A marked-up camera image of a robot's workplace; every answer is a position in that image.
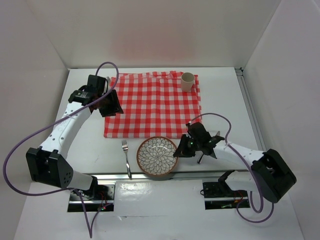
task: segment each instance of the table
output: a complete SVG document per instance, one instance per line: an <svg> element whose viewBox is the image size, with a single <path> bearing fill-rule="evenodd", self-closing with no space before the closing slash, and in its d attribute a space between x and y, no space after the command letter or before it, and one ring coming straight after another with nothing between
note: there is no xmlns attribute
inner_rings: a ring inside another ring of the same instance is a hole
<svg viewBox="0 0 320 240"><path fill-rule="evenodd" d="M246 109L235 69L233 67L178 67L178 68L121 68L120 73L146 73L153 71L177 70L191 72L199 77L202 113L218 113L227 117L232 123L229 141L247 148L258 149L253 128ZM95 74L95 69L71 69L59 106L57 119L63 115L70 94L80 86L85 85L89 74ZM103 68L99 75L113 77L116 71ZM217 131L224 136L228 130L225 120L214 116L204 116L203 124L207 131L215 134ZM75 171L88 174L126 173L126 159L122 151L122 138L104 138L104 119L99 111L83 124L75 137L67 157L67 161ZM127 139L129 151L128 161L132 173L141 173L136 160L139 145L144 138ZM178 146L179 139L173 139ZM189 171L224 171L229 169L246 169L240 165L213 159L205 156L202 164L197 164L198 155L192 158L180 158L175 172Z"/></svg>
<svg viewBox="0 0 320 240"><path fill-rule="evenodd" d="M169 71L170 68L124 68L121 72L140 73ZM253 129L240 91L235 70L231 67L175 68L199 75L202 111L220 113L233 124L230 140L257 149ZM69 95L87 82L94 69L72 69L61 100L58 118L67 105ZM113 69L102 69L101 76L113 76ZM208 116L203 118L210 131L227 131L227 124ZM71 166L84 173L126 173L121 139L103 137L104 120L94 112L76 136L68 155ZM136 164L136 150L143 139L129 139L129 161L133 172L140 172ZM218 160L195 159L179 162L176 171L243 169ZM200 195L201 180L117 182L114 211L99 213L93 228L94 240L303 240L290 197L286 194L275 206L271 219L255 225L240 219L235 209L205 210ZM34 182L30 193L43 193L55 187ZM42 197L27 197L15 240L88 240L89 234L82 212L68 213L67 191ZM250 219L264 218L271 208L269 202L262 215L249 208L241 212ZM94 213L88 214L89 220Z"/></svg>

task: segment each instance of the beige cup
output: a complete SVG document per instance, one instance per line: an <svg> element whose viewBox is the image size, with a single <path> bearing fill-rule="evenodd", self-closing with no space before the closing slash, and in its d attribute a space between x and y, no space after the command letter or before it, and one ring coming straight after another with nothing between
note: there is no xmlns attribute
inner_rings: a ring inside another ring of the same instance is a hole
<svg viewBox="0 0 320 240"><path fill-rule="evenodd" d="M195 83L195 75L190 72L185 72L181 76L181 90L183 92L189 92L192 85Z"/></svg>

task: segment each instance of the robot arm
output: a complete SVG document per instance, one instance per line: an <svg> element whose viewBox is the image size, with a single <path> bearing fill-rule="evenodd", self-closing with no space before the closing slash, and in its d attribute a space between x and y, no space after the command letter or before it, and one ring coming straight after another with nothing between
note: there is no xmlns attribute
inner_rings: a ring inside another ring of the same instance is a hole
<svg viewBox="0 0 320 240"><path fill-rule="evenodd" d="M101 97L103 92L108 90L105 90L105 83L106 78L89 75L87 85L71 94L62 117L67 117ZM27 151L26 160L33 181L58 188L79 189L88 196L95 194L98 188L97 178L74 171L66 159L78 131L96 109L99 109L102 117L123 113L116 90L113 90L101 102L57 124L38 148L30 148Z"/></svg>
<svg viewBox="0 0 320 240"><path fill-rule="evenodd" d="M196 155L196 151L202 151L203 155L243 166L244 163L240 161L239 156L228 146L231 145L251 167L261 187L263 197L272 203L277 203L297 182L295 175L277 151L269 149L263 152L231 142L225 143L223 141L225 139L221 136L211 137L200 122L187 124L187 127L188 134L181 137L174 157L190 158ZM219 182L232 191L258 191L250 172L227 171L219 178Z"/></svg>

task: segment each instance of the fork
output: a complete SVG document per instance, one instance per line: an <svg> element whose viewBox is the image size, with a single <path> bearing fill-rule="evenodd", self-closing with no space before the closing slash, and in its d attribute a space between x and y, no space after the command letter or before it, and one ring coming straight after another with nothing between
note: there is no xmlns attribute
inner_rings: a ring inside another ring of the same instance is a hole
<svg viewBox="0 0 320 240"><path fill-rule="evenodd" d="M129 165L129 161L128 161L128 143L126 140L122 140L122 150L124 151L125 153L125 160L126 160L126 171L128 173L128 176L129 178L131 179L132 178L132 175L131 175L131 171L130 171L130 165Z"/></svg>

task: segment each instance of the brown plate rim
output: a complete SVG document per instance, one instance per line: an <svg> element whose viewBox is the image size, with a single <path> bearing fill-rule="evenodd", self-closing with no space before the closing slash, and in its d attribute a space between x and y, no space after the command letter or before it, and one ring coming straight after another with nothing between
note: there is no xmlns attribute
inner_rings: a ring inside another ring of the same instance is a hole
<svg viewBox="0 0 320 240"><path fill-rule="evenodd" d="M139 163L138 154L139 154L139 152L140 152L140 149L141 149L142 145L143 145L145 142L147 142L147 141L149 141L149 140L151 140L151 139L166 139L166 140L168 140L168 141L174 146L174 149L177 150L176 144L175 144L171 139L169 139L169 138L167 138L167 137L165 137L165 136L152 136L152 137L147 138L146 140L144 140L144 141L140 144L138 150L136 151L136 163L138 164L138 166L139 166L139 168L142 170L142 172L144 172L145 174L147 174L147 175L149 175L149 176L152 176L152 177L163 177L163 176L166 176L166 175L168 175L169 173L171 173L171 172L176 168L176 166L177 166L177 164L178 164L178 160L179 160L178 157L175 158L175 164L174 164L174 166L172 167L172 169L171 169L170 171L168 171L168 172L166 172L166 173L163 173L163 174L160 174L160 175L150 174L149 172L145 171L145 170L142 168L142 166L140 165L140 163Z"/></svg>

